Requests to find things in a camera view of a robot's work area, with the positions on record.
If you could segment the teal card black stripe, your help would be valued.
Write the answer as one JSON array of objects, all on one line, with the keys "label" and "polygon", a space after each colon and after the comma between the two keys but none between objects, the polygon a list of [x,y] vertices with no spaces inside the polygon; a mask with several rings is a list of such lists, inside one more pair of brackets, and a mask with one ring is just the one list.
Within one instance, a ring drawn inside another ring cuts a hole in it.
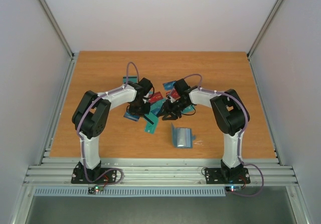
[{"label": "teal card black stripe", "polygon": [[122,83],[125,84],[127,80],[134,82],[134,83],[138,83],[137,76],[129,76],[128,78],[126,78],[126,76],[124,76],[122,79]]}]

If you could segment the teal card with signature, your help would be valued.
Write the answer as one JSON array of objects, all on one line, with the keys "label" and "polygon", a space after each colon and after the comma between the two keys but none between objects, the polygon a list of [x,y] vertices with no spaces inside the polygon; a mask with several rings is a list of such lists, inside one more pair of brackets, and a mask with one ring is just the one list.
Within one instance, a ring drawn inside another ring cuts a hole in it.
[{"label": "teal card with signature", "polygon": [[154,122],[153,124],[151,122],[146,122],[146,126],[144,128],[144,131],[149,134],[154,134],[158,126],[158,122]]}]

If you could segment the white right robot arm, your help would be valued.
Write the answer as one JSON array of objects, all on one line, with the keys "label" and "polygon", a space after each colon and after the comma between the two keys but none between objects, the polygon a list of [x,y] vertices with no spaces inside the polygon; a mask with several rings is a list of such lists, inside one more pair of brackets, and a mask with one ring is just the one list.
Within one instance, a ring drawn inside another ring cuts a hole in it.
[{"label": "white right robot arm", "polygon": [[184,79],[174,83],[179,95],[175,101],[166,100],[157,117],[163,121],[177,120],[183,110],[192,105],[202,105],[212,109],[216,124],[224,136],[224,154],[221,160],[221,175],[227,182],[239,176],[238,168],[244,166],[241,157],[242,140],[250,120],[250,115],[238,93],[234,89],[217,91],[189,86]]}]

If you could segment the teal leather card holder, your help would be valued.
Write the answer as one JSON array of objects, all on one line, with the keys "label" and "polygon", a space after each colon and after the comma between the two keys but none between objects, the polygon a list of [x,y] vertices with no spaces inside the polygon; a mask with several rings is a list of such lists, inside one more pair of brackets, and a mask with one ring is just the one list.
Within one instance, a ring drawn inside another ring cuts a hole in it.
[{"label": "teal leather card holder", "polygon": [[193,147],[193,141],[196,136],[193,135],[192,129],[175,127],[171,124],[172,144],[175,148],[189,149]]}]

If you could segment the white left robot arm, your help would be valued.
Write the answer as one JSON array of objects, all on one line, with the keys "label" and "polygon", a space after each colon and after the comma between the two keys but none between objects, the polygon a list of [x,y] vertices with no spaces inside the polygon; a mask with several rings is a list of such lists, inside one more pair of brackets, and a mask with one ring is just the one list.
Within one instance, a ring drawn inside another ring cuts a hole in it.
[{"label": "white left robot arm", "polygon": [[151,90],[151,81],[143,78],[138,83],[129,81],[106,92],[85,92],[72,116],[72,123],[80,138],[80,162],[85,167],[83,177],[88,182],[95,183],[101,177],[97,167],[100,164],[99,136],[105,129],[109,112],[128,103],[129,114],[144,117],[150,112],[148,97]]}]

